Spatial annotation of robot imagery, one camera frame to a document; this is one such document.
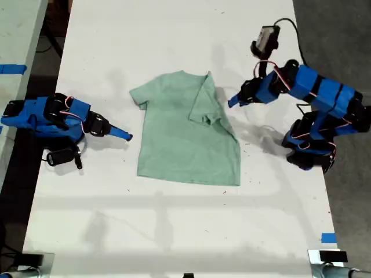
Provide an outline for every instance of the shirt sleeve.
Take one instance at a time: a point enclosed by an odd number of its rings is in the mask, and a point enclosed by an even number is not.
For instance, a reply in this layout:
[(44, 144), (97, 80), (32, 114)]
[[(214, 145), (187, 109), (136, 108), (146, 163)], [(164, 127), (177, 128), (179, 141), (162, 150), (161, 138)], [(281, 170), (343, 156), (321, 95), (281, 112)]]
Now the shirt sleeve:
[(141, 110), (146, 110), (148, 102), (153, 100), (161, 91), (161, 79), (162, 76), (158, 76), (148, 83), (130, 91), (130, 95), (135, 104), (138, 105)]
[(188, 119), (209, 126), (220, 118), (214, 83), (207, 80), (196, 96)]

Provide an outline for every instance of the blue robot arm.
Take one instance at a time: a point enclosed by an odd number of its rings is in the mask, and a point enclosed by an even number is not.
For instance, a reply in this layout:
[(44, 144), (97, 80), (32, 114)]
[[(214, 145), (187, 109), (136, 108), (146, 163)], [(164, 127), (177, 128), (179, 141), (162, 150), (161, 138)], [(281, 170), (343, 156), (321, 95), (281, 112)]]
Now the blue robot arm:
[(228, 105), (267, 104), (282, 93), (317, 109), (296, 120), (282, 141), (282, 146), (293, 150), (288, 162), (304, 170), (321, 165), (326, 172), (336, 156), (334, 136), (370, 129), (371, 108), (362, 105), (361, 93), (326, 79), (295, 60), (288, 61), (283, 68), (275, 67), (266, 77), (246, 81)]
[(55, 166), (75, 159), (82, 168), (77, 143), (85, 134), (132, 139), (132, 135), (109, 123), (102, 115), (90, 110), (90, 105), (56, 93), (53, 97), (11, 101), (1, 117), (1, 123), (34, 133), (44, 148), (49, 149), (46, 161)]

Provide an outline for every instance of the white tabletop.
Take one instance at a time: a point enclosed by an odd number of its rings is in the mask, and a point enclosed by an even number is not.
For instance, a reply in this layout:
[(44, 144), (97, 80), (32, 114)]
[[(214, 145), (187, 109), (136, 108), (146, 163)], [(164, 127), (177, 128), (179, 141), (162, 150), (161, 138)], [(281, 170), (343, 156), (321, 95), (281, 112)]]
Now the white tabletop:
[[(24, 75), (0, 74), (0, 115), (10, 100), (21, 100), (26, 95), (47, 4), (47, 0), (0, 1), (0, 64), (27, 66)], [(3, 126), (0, 135), (0, 190), (15, 135), (15, 128)]]
[[(42, 164), (24, 251), (55, 253), (53, 276), (311, 277), (307, 249), (336, 245), (320, 240), (333, 232), (322, 170), (289, 164), (277, 144), (297, 101), (226, 103), (252, 77), (251, 41), (281, 17), (294, 19), (290, 0), (75, 0), (57, 91), (134, 138), (87, 136), (82, 171)], [(299, 59), (283, 24), (279, 65)], [(136, 176), (144, 111), (129, 90), (178, 70), (212, 72), (241, 145), (240, 187)]]

